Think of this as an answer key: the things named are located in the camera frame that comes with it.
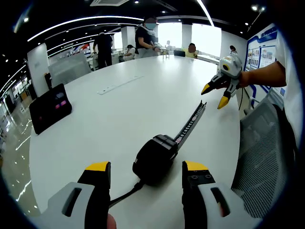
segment chair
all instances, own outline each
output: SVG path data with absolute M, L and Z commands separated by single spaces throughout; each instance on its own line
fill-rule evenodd
M 174 50 L 174 51 L 173 51 L 173 54 L 174 54 L 175 56 L 182 56 L 182 57 L 185 57 L 185 51 Z
M 67 84 L 91 72 L 85 54 L 80 52 L 73 56 L 63 58 L 49 66 L 52 77 L 52 87 Z
M 239 157 L 231 189 L 254 218 L 263 218 L 277 201 L 295 163 L 292 128 L 271 98 L 271 94 L 266 96 L 240 122 Z
M 284 101 L 283 98 L 274 91 L 273 88 L 271 88 L 268 92 L 268 94 L 266 95 L 267 98 L 269 98 L 271 100 L 271 102 L 275 105 L 278 105 L 279 108 L 283 109 L 284 108 Z M 259 101 L 255 98 L 253 98 L 252 96 L 249 98 L 249 106 L 247 109 L 244 109 L 244 114 L 247 115 L 251 112 L 251 107 L 252 107 L 252 101 L 255 101 L 257 103 L 259 103 Z

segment round white table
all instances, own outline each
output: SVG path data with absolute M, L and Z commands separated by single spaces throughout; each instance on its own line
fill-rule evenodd
M 132 164 L 155 135 L 175 137 L 200 100 L 206 110 L 179 150 L 173 168 L 158 187 L 140 191 L 110 209 L 118 229 L 184 228 L 182 161 L 206 165 L 215 181 L 232 185 L 240 126 L 236 96 L 217 110 L 224 89 L 200 95 L 217 66 L 171 56 L 123 62 L 87 74 L 65 85 L 72 113 L 40 135 L 32 129 L 30 175 L 39 209 L 84 169 L 111 162 L 111 199 L 133 188 L 138 177 Z M 103 95 L 107 87 L 126 83 Z

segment office room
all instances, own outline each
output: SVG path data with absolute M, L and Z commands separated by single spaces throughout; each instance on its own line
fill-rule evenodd
M 3 224 L 298 224 L 299 1 L 24 0 L 3 7 Z

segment person in yellow shirt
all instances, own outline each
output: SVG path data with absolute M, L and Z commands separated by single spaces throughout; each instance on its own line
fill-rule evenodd
M 188 49 L 183 49 L 186 57 L 197 59 L 198 51 L 196 51 L 196 46 L 194 43 L 190 43 Z

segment black tape measure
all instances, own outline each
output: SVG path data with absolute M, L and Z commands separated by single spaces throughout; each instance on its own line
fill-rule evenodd
M 140 178 L 140 181 L 130 192 L 110 201 L 109 208 L 140 190 L 144 184 L 152 186 L 165 177 L 178 154 L 178 150 L 201 118 L 205 106 L 206 103 L 203 104 L 202 101 L 199 103 L 190 119 L 174 139 L 167 135 L 157 135 L 141 148 L 132 166 L 133 172 Z

